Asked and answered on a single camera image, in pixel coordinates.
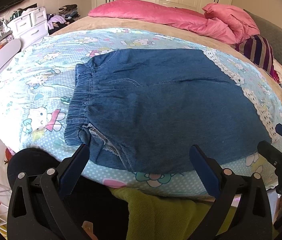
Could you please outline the light blue cartoon cat bedsheet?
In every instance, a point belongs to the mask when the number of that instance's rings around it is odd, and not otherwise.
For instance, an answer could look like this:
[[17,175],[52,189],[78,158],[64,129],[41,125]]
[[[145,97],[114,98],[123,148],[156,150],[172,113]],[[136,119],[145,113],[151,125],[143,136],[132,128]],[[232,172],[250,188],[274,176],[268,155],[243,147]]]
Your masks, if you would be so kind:
[[[92,57],[120,49],[197,49],[242,89],[267,129],[268,141],[282,152],[282,103],[257,68],[240,59],[195,42],[145,30],[108,28],[74,31],[44,39],[17,54],[0,74],[0,139],[18,152],[27,147],[46,150],[57,160],[78,148],[65,142],[64,133],[75,89],[75,68]],[[250,176],[261,174],[267,188],[277,184],[274,167],[255,153],[222,167]],[[149,194],[174,197],[206,195],[195,169],[183,173],[130,172],[91,161],[85,177],[111,187],[132,187]]]

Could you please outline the yellow-green sweater torso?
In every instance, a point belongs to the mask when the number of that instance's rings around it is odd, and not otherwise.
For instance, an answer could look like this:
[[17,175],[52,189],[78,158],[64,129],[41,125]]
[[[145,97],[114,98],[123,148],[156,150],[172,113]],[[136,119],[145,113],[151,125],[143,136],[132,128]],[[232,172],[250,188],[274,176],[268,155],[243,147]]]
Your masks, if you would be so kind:
[[127,231],[116,239],[188,239],[212,202],[162,198],[131,188],[111,189],[127,204]]

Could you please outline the purple striped cloth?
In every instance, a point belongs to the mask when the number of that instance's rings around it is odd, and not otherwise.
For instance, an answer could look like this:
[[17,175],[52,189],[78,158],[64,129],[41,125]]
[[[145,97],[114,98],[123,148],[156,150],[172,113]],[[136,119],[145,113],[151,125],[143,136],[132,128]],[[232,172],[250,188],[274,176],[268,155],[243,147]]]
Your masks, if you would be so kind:
[[266,38],[254,35],[244,40],[244,42],[232,45],[232,47],[256,66],[262,68],[276,82],[279,82],[279,76],[273,65],[273,49]]

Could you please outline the pink pillow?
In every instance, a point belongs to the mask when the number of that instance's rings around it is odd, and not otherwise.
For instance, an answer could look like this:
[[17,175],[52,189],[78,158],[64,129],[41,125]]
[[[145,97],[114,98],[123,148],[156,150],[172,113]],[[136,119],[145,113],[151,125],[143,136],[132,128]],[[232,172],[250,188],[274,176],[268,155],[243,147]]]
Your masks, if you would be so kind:
[[239,7],[209,3],[203,7],[202,10],[207,19],[217,18],[225,23],[232,31],[234,38],[232,41],[227,42],[227,44],[241,43],[251,36],[260,34],[260,30],[255,21],[247,12]]

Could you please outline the pink duvet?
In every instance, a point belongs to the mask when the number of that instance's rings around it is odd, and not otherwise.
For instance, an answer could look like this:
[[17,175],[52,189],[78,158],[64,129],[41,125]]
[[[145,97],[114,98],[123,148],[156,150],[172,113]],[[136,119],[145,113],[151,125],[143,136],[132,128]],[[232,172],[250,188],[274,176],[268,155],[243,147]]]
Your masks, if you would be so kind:
[[229,26],[218,18],[207,19],[190,9],[165,7],[141,0],[116,0],[92,9],[90,17],[109,17],[139,20],[168,25],[197,35],[207,36],[225,44],[236,43],[236,37]]

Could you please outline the white drawer chest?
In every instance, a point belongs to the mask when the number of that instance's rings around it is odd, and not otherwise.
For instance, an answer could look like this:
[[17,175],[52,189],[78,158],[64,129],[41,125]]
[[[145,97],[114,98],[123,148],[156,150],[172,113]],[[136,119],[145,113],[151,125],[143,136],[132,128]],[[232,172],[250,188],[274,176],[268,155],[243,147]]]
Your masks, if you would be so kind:
[[49,36],[45,7],[27,10],[18,18],[11,20],[7,26],[12,31],[13,37],[20,40],[21,49],[25,49]]

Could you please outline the tan bed blanket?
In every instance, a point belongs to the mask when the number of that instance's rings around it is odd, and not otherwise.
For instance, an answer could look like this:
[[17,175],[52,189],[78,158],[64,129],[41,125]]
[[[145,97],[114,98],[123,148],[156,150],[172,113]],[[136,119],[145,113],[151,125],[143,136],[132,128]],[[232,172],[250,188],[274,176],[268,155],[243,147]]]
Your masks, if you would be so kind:
[[[165,36],[176,37],[182,40],[195,42],[213,49],[217,49],[219,51],[232,55],[240,59],[241,61],[250,64],[253,63],[248,58],[244,57],[244,55],[234,50],[231,46],[222,43],[218,40],[215,40],[213,38],[200,36],[195,33],[192,33],[191,31],[177,29],[174,27],[170,27],[168,25],[144,22],[139,20],[87,16],[53,33],[52,36],[66,34],[73,31],[106,29],[106,28],[127,28],[127,29],[136,29],[136,30],[146,30],[157,34],[162,34]],[[272,88],[272,90],[275,92],[275,94],[277,95],[277,97],[282,103],[282,88],[280,87],[280,85],[276,81],[274,81],[272,77],[270,77],[268,73],[265,72],[263,69],[257,68],[257,70],[261,72],[261,74],[267,80],[267,83],[270,85],[270,87]]]

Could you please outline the pile of clothes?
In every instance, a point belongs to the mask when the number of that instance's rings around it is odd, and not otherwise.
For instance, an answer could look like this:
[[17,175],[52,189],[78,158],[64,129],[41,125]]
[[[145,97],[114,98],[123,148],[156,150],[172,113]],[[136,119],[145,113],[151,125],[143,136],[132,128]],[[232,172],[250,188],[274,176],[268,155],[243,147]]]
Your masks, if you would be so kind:
[[80,18],[77,4],[65,5],[58,9],[57,14],[47,14],[46,16],[49,35],[67,27]]

